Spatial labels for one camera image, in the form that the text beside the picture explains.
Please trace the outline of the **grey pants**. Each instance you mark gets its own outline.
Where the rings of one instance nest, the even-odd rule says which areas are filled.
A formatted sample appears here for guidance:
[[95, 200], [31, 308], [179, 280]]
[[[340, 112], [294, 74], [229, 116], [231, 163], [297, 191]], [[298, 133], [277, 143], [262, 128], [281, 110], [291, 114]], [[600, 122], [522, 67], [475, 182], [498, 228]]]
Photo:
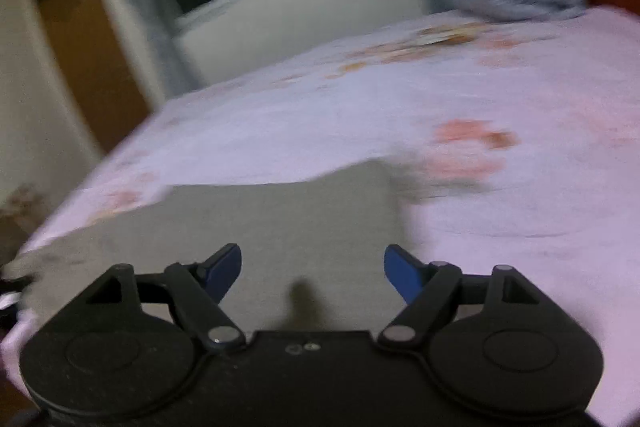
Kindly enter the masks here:
[[384, 275], [387, 246], [405, 239], [387, 168], [367, 161], [307, 182], [179, 186], [21, 254], [25, 305], [47, 320], [111, 265], [158, 273], [227, 244], [242, 270], [222, 309], [247, 332], [382, 329], [404, 302]]

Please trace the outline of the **wooden chair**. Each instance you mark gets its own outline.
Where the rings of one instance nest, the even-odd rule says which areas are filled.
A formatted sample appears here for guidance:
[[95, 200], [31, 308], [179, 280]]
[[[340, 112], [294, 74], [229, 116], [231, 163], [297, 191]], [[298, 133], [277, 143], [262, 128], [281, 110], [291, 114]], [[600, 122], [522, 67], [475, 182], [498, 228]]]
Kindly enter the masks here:
[[22, 184], [1, 202], [0, 263], [11, 262], [50, 216], [46, 194], [32, 184]]

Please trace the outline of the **pink floral bed sheet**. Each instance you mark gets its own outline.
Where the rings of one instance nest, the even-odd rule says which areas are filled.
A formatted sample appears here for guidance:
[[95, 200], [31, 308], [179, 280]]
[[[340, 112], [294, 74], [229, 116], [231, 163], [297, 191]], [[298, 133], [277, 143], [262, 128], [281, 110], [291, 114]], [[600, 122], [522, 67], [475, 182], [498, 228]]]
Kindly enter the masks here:
[[[590, 411], [639, 413], [639, 21], [488, 24], [445, 13], [338, 40], [168, 102], [104, 159], [21, 254], [179, 186], [390, 173], [405, 239], [471, 273], [512, 265], [605, 359]], [[47, 320], [25, 305], [17, 358]]]

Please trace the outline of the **brown wooden door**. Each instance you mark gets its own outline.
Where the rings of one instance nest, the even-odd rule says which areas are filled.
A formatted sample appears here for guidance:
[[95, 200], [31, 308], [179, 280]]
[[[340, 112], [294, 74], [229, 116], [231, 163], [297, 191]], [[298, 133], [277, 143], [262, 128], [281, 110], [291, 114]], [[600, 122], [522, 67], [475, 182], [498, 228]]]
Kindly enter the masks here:
[[103, 153], [151, 113], [102, 0], [35, 0], [58, 69]]

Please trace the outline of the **left grey curtain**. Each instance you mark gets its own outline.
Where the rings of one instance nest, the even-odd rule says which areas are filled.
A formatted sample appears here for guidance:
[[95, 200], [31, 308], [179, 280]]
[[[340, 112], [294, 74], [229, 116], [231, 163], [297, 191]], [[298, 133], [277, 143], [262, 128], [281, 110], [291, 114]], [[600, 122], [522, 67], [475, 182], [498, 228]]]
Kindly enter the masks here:
[[203, 81], [177, 40], [177, 21], [164, 0], [110, 0], [126, 54], [157, 102], [200, 90]]

